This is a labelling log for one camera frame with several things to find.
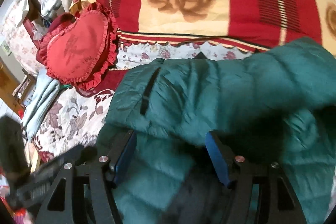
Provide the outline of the light blue folded cloth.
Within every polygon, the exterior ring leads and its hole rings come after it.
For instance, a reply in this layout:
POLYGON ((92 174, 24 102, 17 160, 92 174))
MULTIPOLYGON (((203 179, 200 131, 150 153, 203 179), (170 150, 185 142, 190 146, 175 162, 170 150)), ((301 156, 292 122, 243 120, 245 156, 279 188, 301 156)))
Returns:
POLYGON ((32 101, 26 107, 22 118, 22 128, 28 141, 36 135, 50 106, 60 92, 60 87, 60 82, 48 76, 45 69, 39 71, 32 101))

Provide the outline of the floral white red bedspread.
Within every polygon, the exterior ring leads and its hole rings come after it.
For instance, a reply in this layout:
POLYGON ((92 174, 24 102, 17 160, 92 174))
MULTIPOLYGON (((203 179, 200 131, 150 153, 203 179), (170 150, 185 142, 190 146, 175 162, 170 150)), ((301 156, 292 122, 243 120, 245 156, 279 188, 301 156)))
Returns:
POLYGON ((95 143, 114 91, 128 70, 157 58, 192 59, 199 53, 211 60, 244 59, 251 55, 250 51, 209 42, 188 43, 179 47, 148 43, 121 45, 116 67, 105 72, 98 86, 86 92, 66 89, 56 98, 33 139, 42 161, 48 162, 78 144, 95 143))

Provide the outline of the red heart-shaped ruffled pillow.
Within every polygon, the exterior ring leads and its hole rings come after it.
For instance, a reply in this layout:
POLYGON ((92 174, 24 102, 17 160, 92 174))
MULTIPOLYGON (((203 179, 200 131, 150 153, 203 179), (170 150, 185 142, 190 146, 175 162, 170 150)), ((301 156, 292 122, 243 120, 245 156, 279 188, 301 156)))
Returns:
POLYGON ((91 3, 73 23, 43 38, 39 54, 46 74, 83 91, 95 88, 117 60, 117 29, 112 10, 91 3))

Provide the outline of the green quilted puffer jacket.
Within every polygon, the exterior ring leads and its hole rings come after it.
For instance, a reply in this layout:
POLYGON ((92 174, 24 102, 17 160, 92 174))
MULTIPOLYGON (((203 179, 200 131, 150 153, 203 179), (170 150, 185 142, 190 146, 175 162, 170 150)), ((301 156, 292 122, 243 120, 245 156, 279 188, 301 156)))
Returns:
POLYGON ((335 57, 302 38, 242 60, 164 60, 128 71, 97 144, 137 132, 114 191, 123 223, 218 223, 228 199, 205 147, 279 163, 308 223, 327 216, 335 170, 335 57))

